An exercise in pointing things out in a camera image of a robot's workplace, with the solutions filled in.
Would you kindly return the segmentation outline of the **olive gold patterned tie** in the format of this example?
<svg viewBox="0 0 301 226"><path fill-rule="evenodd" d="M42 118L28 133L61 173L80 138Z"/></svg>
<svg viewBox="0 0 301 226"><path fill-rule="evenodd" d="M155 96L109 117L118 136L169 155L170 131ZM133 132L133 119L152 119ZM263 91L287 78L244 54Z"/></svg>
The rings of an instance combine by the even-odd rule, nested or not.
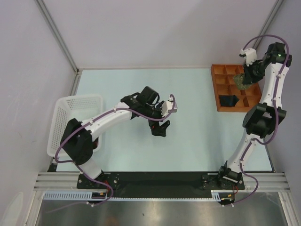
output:
<svg viewBox="0 0 301 226"><path fill-rule="evenodd" d="M245 74L241 73L233 77L234 83L238 90L246 90L251 87L251 84L244 84Z"/></svg>

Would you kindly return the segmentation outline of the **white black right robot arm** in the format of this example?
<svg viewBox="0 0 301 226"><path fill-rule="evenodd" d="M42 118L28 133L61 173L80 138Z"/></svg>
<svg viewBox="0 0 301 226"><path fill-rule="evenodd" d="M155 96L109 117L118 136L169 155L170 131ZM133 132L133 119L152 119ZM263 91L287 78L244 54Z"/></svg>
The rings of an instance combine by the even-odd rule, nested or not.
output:
<svg viewBox="0 0 301 226"><path fill-rule="evenodd" d="M246 61L243 73L235 78L237 87L250 86L262 79L265 83L259 103L244 117L244 133L234 154L218 172L216 181L222 189L242 182L244 166L255 146L266 145L263 140L267 135L274 138L279 124L286 117L282 108L282 91L292 62L288 44L285 41L270 44L262 59L257 59L253 48L242 49L240 56Z"/></svg>

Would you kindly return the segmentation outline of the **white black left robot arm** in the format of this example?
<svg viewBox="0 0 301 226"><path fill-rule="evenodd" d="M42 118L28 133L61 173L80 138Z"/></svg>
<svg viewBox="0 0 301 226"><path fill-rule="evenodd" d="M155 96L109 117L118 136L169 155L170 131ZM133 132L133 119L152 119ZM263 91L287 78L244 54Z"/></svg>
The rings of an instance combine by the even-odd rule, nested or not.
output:
<svg viewBox="0 0 301 226"><path fill-rule="evenodd" d="M159 93L146 86L141 92L123 97L116 106L98 116L84 121L69 120L57 151L64 150L69 161L87 177L87 182L99 188L104 182L103 170L92 159L99 137L117 124L136 117L148 120L152 135L165 137L170 125L168 117L176 110L174 95L161 101Z"/></svg>

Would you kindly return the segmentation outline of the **orange compartment tray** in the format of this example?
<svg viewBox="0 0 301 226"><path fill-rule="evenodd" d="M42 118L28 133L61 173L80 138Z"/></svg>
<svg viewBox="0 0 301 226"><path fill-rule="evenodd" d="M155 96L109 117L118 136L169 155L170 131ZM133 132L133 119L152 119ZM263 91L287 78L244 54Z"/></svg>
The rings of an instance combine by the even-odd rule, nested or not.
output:
<svg viewBox="0 0 301 226"><path fill-rule="evenodd" d="M259 103L261 98L259 84L253 84L246 90L237 89L233 77L241 73L243 73L242 65L213 64L211 66L211 76L217 111L246 113ZM235 107L222 107L220 105L219 95L236 95L239 98L239 101Z"/></svg>

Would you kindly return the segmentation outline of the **dark rolled tie in tray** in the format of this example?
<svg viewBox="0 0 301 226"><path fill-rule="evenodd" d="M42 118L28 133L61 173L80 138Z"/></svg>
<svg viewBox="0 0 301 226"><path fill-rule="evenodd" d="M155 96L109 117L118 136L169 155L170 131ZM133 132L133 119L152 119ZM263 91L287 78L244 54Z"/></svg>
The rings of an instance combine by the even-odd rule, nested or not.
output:
<svg viewBox="0 0 301 226"><path fill-rule="evenodd" d="M239 98L236 95L219 95L219 100L222 107L235 107Z"/></svg>

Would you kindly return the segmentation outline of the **dark red tie in basket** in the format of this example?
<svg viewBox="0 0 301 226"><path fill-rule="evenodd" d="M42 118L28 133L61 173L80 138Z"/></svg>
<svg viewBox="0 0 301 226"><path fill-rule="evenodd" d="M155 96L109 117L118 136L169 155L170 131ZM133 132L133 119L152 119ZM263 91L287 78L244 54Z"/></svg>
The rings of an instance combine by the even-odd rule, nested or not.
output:
<svg viewBox="0 0 301 226"><path fill-rule="evenodd" d="M97 149L99 146L99 138L96 138L92 143L93 150Z"/></svg>

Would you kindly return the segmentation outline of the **white perforated plastic basket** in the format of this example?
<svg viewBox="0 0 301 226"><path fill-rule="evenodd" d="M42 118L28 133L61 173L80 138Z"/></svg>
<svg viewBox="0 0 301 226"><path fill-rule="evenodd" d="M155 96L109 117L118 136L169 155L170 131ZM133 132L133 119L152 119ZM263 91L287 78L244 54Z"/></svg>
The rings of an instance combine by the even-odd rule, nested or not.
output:
<svg viewBox="0 0 301 226"><path fill-rule="evenodd" d="M68 96L57 100L50 127L47 154L55 156L69 120L84 121L103 112L103 98L99 94Z"/></svg>

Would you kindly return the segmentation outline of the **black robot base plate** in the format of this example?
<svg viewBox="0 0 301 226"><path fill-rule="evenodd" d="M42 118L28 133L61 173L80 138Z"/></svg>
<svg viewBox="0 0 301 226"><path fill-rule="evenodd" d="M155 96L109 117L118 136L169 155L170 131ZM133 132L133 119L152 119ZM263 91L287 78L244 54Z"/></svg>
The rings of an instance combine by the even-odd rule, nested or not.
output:
<svg viewBox="0 0 301 226"><path fill-rule="evenodd" d="M191 186L206 190L245 189L241 178L234 183L218 178L216 172L103 172L94 180L110 185L114 190L127 185L137 186Z"/></svg>

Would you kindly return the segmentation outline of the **aluminium front frame rail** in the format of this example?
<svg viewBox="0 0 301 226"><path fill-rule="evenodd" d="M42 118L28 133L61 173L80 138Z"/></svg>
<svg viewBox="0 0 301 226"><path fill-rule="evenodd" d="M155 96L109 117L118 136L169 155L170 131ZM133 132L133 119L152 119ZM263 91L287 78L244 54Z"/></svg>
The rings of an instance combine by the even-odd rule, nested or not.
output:
<svg viewBox="0 0 301 226"><path fill-rule="evenodd" d="M126 186L154 189L156 187L199 188L204 190L251 191L255 188L263 192L287 192L290 190L284 173L259 172L243 176L238 182L218 178L209 172L107 172L93 182L77 172L42 172L38 174L35 190L100 190L110 185L115 190Z"/></svg>

